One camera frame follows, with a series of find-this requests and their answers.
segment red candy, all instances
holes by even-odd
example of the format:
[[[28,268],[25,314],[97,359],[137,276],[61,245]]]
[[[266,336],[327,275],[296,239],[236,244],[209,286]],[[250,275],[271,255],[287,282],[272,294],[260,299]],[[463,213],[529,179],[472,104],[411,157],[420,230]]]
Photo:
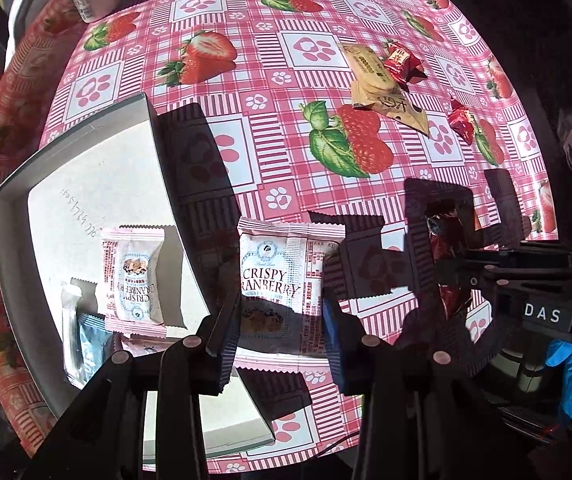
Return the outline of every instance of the red candy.
[[[404,90],[408,90],[407,83],[426,79],[422,62],[399,41],[386,40],[384,47],[388,53],[384,66]]]
[[[450,99],[450,106],[452,107],[452,112],[448,114],[448,124],[470,146],[473,143],[473,134],[475,132],[473,114],[454,98]]]

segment tablecloth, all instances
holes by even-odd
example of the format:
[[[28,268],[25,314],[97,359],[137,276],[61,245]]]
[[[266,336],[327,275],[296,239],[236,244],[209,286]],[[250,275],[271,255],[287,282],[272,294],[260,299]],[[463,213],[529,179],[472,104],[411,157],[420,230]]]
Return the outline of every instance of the tablecloth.
[[[80,27],[70,1],[64,2],[55,11],[46,9],[48,16],[42,12],[39,33],[29,31],[34,38],[20,45],[16,66],[0,85],[0,110],[12,107],[0,117],[0,182],[34,149],[26,139],[35,138],[44,121],[38,124],[34,116],[44,117],[39,111],[46,109],[43,95],[33,95],[19,108],[9,100],[23,95],[35,78],[50,88],[46,80],[53,74],[44,67],[56,67],[57,56],[54,42],[45,38]],[[194,40],[202,34],[207,41]],[[383,55],[389,39],[422,59],[428,78],[410,85],[410,99],[426,110],[430,138],[381,118],[378,137],[392,150],[393,165],[369,178],[340,176],[310,151],[311,124],[301,106],[324,101],[332,115],[349,103],[352,73],[339,44],[365,43]],[[208,68],[196,67],[189,54],[198,44],[215,56]],[[449,0],[149,0],[91,24],[72,52],[57,52],[70,60],[52,98],[40,146],[141,90],[159,114],[198,103],[213,130],[240,214],[271,221],[334,218],[347,224],[350,246],[338,262],[347,296],[342,307],[356,314],[367,332],[389,342],[399,336],[418,298],[431,295],[426,233],[408,221],[422,203],[407,200],[409,183],[415,190],[420,189],[417,182],[470,190],[480,224],[490,226],[499,223],[500,211],[498,184],[488,180],[488,171],[499,167],[512,182],[508,187],[514,186],[521,214],[532,218],[529,236],[556,236],[554,225],[541,222],[542,209],[552,203],[540,200],[550,191],[524,108],[488,46]],[[40,68],[32,79],[31,66]],[[452,96],[491,125],[504,153],[501,164],[488,162],[476,145],[466,145],[450,129],[446,114]],[[10,128],[12,119],[27,110],[37,112],[31,114],[33,122]],[[188,174],[208,181],[221,171],[210,160],[203,151],[189,156]],[[203,222],[225,207],[217,199],[195,200],[191,206]],[[219,227],[231,228],[226,222]],[[383,250],[399,251],[399,258],[382,257]],[[403,284],[394,283],[399,274],[406,275]],[[488,302],[474,294],[466,318],[473,340],[489,323]],[[9,344],[0,344],[0,398],[22,443],[34,452],[52,415],[26,369],[17,362],[10,366],[4,357],[16,346],[0,300],[2,333]],[[237,364],[253,366],[250,360]],[[340,396],[325,366],[307,369],[304,378],[313,404],[274,421],[275,444],[210,460],[210,471],[305,460],[359,428],[360,400]],[[352,438],[337,449],[355,443]]]

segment red candy wrapper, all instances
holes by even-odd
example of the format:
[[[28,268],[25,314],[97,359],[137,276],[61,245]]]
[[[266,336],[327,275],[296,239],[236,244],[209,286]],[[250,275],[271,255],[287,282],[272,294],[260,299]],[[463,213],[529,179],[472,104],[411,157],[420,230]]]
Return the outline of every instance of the red candy wrapper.
[[[475,133],[475,118],[468,108],[454,98],[450,99],[450,106],[452,112],[448,114],[448,124],[470,146]]]
[[[431,205],[426,211],[426,223],[434,261],[464,255],[468,244],[453,201]],[[472,300],[469,288],[452,285],[439,285],[439,288],[446,319],[454,316],[460,308],[467,307]]]
[[[399,41],[386,40],[384,48],[386,48],[388,57],[383,59],[382,62],[390,72],[390,75],[393,76],[393,79],[404,90],[408,91],[407,83],[426,79],[422,62]]]

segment pink checkered tablecloth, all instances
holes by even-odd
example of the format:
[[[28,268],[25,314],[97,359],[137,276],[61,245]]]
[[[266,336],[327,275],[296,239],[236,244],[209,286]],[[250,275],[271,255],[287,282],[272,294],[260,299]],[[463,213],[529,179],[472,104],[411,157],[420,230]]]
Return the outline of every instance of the pink checkered tablecloth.
[[[475,144],[467,146],[448,126],[446,114],[454,96],[494,127],[505,154],[500,166],[512,178],[522,214],[530,217],[541,210],[540,187],[546,171],[524,108],[486,43],[450,1],[272,2],[267,6],[262,0],[149,0],[106,20],[108,29],[111,24],[114,30],[118,25],[125,27],[126,36],[119,31],[103,35],[96,31],[97,24],[90,25],[61,79],[40,145],[140,91],[146,92],[158,114],[199,103],[243,216],[290,222],[310,221],[309,211],[380,216],[384,225],[377,226],[381,244],[375,249],[399,249],[410,243],[417,254],[428,240],[415,240],[409,232],[404,214],[406,179],[469,188],[480,224],[500,221],[484,177],[484,170],[495,166]],[[432,24],[433,33],[426,36],[413,28],[409,15]],[[120,16],[124,18],[116,24]],[[165,84],[173,82],[168,70],[162,76],[157,73],[178,61],[182,42],[200,30],[228,38],[237,51],[234,68],[227,61],[221,64],[221,73],[206,81]],[[423,61],[428,79],[410,85],[410,99],[426,110],[430,138],[382,117],[378,135],[394,154],[393,166],[370,178],[339,176],[311,153],[311,126],[300,105],[323,100],[333,114],[350,103],[353,75],[338,44],[364,43],[383,55],[383,43],[389,38],[405,44]],[[199,161],[192,165],[188,174],[208,178],[207,166]],[[192,206],[199,212],[199,203]],[[550,226],[543,227],[550,232],[541,232],[540,224],[533,222],[531,238],[556,237]],[[351,258],[366,262],[371,239],[353,237],[348,242],[354,249]],[[415,269],[413,275],[419,276],[422,263],[408,258],[406,268]],[[342,307],[357,315],[367,332],[393,342],[405,316],[417,307],[417,298],[407,286],[377,295],[374,292],[381,284],[376,281],[370,297],[346,300]],[[488,302],[474,294],[466,322],[472,339],[477,340],[489,323]],[[243,356],[237,365],[253,367]],[[294,368],[284,363],[279,369]],[[339,395],[325,363],[311,365],[303,374],[312,405],[274,421],[276,441],[271,446],[210,460],[211,472],[298,462],[358,430],[360,398]],[[356,442],[352,438],[333,451]]]

